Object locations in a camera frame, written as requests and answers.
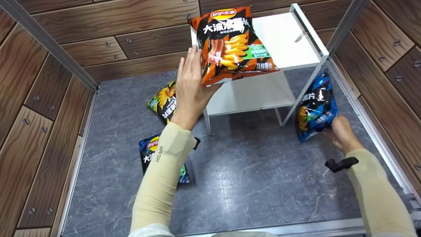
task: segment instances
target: green label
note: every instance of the green label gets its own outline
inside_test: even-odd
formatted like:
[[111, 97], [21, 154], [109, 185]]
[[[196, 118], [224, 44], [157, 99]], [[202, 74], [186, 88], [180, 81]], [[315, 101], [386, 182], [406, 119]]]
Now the green label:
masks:
[[256, 58], [264, 58], [270, 57], [269, 52], [264, 47], [263, 44], [251, 44], [248, 46], [246, 51], [246, 55], [242, 57], [243, 59], [256, 59]]

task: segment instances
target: blue chip bag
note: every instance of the blue chip bag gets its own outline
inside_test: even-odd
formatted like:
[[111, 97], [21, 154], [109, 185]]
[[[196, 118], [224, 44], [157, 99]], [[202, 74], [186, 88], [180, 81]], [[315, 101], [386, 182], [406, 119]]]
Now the blue chip bag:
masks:
[[[139, 153], [142, 162], [143, 175], [145, 174], [149, 163], [151, 162], [152, 157], [154, 156], [154, 153], [158, 147], [160, 135], [161, 134], [156, 134], [155, 136], [139, 141]], [[179, 183], [190, 183], [189, 174], [187, 173], [185, 165], [181, 167]]]
[[300, 142], [329, 128], [337, 115], [332, 82], [324, 72], [313, 80], [297, 106], [296, 130]]

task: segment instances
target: snack package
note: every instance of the snack package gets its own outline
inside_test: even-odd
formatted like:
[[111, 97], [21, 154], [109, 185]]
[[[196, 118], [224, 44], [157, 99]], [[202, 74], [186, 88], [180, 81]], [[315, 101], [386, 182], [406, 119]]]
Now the snack package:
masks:
[[[143, 175], [145, 174], [149, 163], [158, 147], [158, 141], [161, 134], [139, 141], [140, 159], [142, 162]], [[187, 173], [186, 166], [183, 165], [180, 170], [179, 183], [190, 183], [189, 174]]]
[[296, 128], [300, 142], [330, 127], [337, 115], [330, 76], [324, 72], [313, 80], [297, 106]]
[[253, 30], [250, 6], [213, 11], [189, 24], [203, 49], [202, 85], [278, 71]]
[[176, 82], [171, 81], [160, 89], [147, 104], [167, 124], [177, 108]]

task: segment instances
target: wooden wall panel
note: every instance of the wooden wall panel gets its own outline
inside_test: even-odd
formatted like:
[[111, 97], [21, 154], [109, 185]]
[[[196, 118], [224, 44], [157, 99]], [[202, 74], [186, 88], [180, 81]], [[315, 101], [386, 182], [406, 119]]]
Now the wooden wall panel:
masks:
[[15, 21], [7, 14], [3, 8], [0, 8], [0, 43], [6, 37]]
[[0, 145], [46, 56], [47, 51], [19, 25], [0, 46]]
[[[372, 1], [355, 22], [352, 32], [384, 72], [414, 46]], [[394, 45], [397, 39], [400, 44]]]
[[81, 66], [127, 59], [114, 36], [62, 45]]
[[336, 55], [357, 85], [368, 105], [384, 126], [418, 180], [421, 173], [421, 121], [409, 108], [382, 71], [365, 52], [355, 36], [348, 33]]
[[130, 59], [185, 51], [192, 46], [190, 25], [116, 36]]
[[374, 0], [375, 3], [421, 46], [420, 0]]
[[[73, 76], [48, 139], [19, 228], [53, 225], [88, 97], [89, 89]], [[32, 207], [38, 211], [29, 215], [27, 210]]]
[[22, 107], [0, 150], [2, 237], [12, 236], [15, 230], [52, 126], [49, 119]]
[[197, 0], [118, 0], [34, 15], [60, 44], [186, 23]]
[[82, 123], [80, 124], [79, 136], [82, 136], [82, 137], [83, 137], [83, 133], [85, 132], [86, 122], [88, 121], [89, 111], [91, 110], [93, 96], [94, 96], [94, 93], [91, 92], [89, 94], [89, 99], [88, 99], [88, 103], [86, 104], [85, 112], [83, 113]]
[[164, 54], [154, 57], [112, 62], [97, 66], [84, 67], [85, 71], [97, 82], [126, 78], [145, 73], [176, 70], [181, 57], [187, 52]]
[[421, 50], [412, 48], [386, 73], [390, 82], [399, 91], [414, 112], [421, 118]]
[[[304, 11], [313, 28], [320, 30], [338, 26], [351, 2], [352, 0], [328, 0], [300, 5], [300, 8]], [[270, 16], [288, 11], [289, 7], [279, 8], [253, 13], [253, 17]]]
[[55, 120], [72, 73], [49, 54], [25, 100], [25, 105]]
[[16, 230], [14, 237], [48, 237], [51, 228], [20, 229]]
[[274, 8], [289, 7], [293, 3], [301, 5], [307, 3], [314, 3], [317, 1], [320, 0], [200, 0], [200, 10], [202, 14], [205, 14], [211, 12], [212, 10], [216, 11], [219, 9], [237, 8], [252, 5], [252, 12], [255, 13], [258, 11], [264, 11]]
[[393, 143], [390, 136], [387, 134], [386, 130], [384, 129], [383, 125], [381, 125], [380, 121], [377, 119], [376, 115], [374, 114], [373, 110], [368, 106], [367, 102], [365, 101], [363, 96], [358, 98], [361, 105], [365, 109], [366, 113], [370, 117], [373, 124], [376, 126], [378, 132], [382, 136], [383, 140], [385, 141], [386, 145], [389, 147], [390, 151], [392, 152], [393, 156], [396, 160], [400, 161], [400, 166], [404, 170], [405, 174], [407, 175], [409, 181], [414, 186], [417, 193], [421, 193], [421, 183], [418, 182], [417, 177], [412, 173], [410, 166], [405, 159], [403, 158], [402, 154], [399, 152], [395, 144]]
[[75, 148], [73, 149], [73, 154], [72, 154], [72, 159], [70, 161], [69, 170], [67, 171], [66, 181], [64, 182], [63, 192], [61, 193], [59, 207], [57, 208], [56, 217], [54, 218], [53, 227], [51, 228], [50, 237], [56, 237], [59, 231], [61, 215], [63, 214], [64, 204], [66, 204], [67, 195], [69, 194], [70, 182], [72, 181], [73, 172], [75, 171], [76, 160], [79, 154], [81, 143], [82, 143], [82, 137], [78, 136], [76, 140]]
[[51, 11], [92, 3], [92, 0], [17, 0], [27, 12]]
[[339, 59], [336, 57], [336, 54], [334, 54], [332, 56], [332, 59], [334, 60], [334, 62], [338, 66], [340, 72], [344, 76], [346, 82], [348, 83], [348, 85], [351, 88], [351, 90], [354, 92], [355, 96], [356, 97], [359, 97], [361, 95], [361, 92], [358, 90], [357, 86], [355, 85], [355, 83], [353, 82], [353, 80], [351, 79], [351, 77], [349, 76], [348, 72], [345, 70], [345, 68], [342, 65], [341, 61], [339, 61]]

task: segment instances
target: black chip bag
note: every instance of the black chip bag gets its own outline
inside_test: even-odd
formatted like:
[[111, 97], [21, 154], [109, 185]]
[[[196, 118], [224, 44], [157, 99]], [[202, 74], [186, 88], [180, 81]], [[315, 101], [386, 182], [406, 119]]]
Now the black chip bag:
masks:
[[[143, 175], [146, 173], [149, 163], [151, 162], [152, 157], [154, 156], [154, 153], [158, 147], [160, 135], [161, 134], [157, 134], [155, 136], [139, 141], [139, 152], [140, 152], [140, 159], [142, 162]], [[187, 173], [185, 165], [181, 167], [180, 175], [179, 175], [179, 183], [190, 183], [190, 177], [189, 177], [189, 174]]]
[[173, 80], [160, 89], [148, 103], [151, 108], [167, 124], [177, 108], [176, 82]]
[[332, 82], [324, 72], [313, 80], [297, 106], [296, 130], [300, 142], [330, 127], [337, 115]]

